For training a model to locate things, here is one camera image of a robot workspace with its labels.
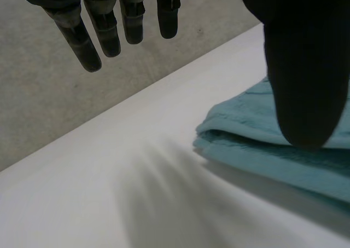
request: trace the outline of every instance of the robot finger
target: robot finger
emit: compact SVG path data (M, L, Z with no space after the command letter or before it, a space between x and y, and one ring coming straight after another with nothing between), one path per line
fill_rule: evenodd
M101 60L81 19L80 3L63 9L44 8L55 21L81 65L89 72L101 68Z
M116 0L84 0L97 38L107 57L115 57L120 54L117 22L113 13L115 2Z
M138 44L143 39L144 0L119 0L125 37L129 44Z
M157 0L158 22L161 35L170 39L177 34L180 0Z

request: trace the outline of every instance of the black rubber finger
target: black rubber finger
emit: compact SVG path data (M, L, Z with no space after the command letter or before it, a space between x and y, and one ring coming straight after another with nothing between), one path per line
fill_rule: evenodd
M58 25L68 44L79 59L81 65L89 72L101 69L101 59L91 41L82 20L74 28L65 28Z
M139 44L143 40L143 2L128 3L119 0L125 38L129 44Z
M107 57L120 54L120 41L113 7L116 0L84 0L98 41Z
M143 0L119 0L123 27L129 44L138 44L143 40Z
M80 3L63 9L45 11L54 19L81 65L89 72L99 70L102 66L101 60L81 19Z
M265 24L267 73L285 138L316 149L347 101L350 0L244 0Z
M180 0L157 0L159 29L163 38L170 39L176 36L180 7Z
M177 34L180 6L180 0L157 0L159 29L165 39L173 38Z

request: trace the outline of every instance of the white table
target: white table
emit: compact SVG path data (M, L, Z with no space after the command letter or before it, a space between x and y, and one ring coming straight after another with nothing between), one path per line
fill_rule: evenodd
M164 135L199 159L191 145L196 126L215 103L257 83L265 70L259 25L2 171L0 247L128 247L111 171L127 176L125 165L132 166L140 145ZM232 231L225 226L235 247L350 246L323 226L215 180L241 209ZM239 225L245 216L252 229Z

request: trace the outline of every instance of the concrete floor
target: concrete floor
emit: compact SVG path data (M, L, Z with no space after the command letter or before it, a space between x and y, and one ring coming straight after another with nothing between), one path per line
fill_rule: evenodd
M103 62L88 73L40 7L0 8L0 171L258 23L242 0L182 0L178 35L165 40L156 1L145 0L144 41L127 44L119 23L122 53L109 59L83 8ZM115 13L121 21L119 3Z

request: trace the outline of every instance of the teal towel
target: teal towel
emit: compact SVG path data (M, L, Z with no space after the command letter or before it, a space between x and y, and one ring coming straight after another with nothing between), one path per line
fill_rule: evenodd
M306 152L283 137L267 79L215 105L194 146L211 160L350 203L350 109L325 149Z

